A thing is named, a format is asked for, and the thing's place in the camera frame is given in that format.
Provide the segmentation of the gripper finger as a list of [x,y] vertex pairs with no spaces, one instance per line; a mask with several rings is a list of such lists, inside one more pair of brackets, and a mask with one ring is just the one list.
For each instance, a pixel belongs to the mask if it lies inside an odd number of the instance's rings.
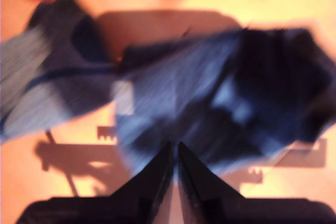
[[168,142],[150,162],[110,196],[110,223],[152,223],[170,186],[173,148]]
[[184,223],[236,223],[231,210],[244,197],[183,143],[177,147],[178,188]]

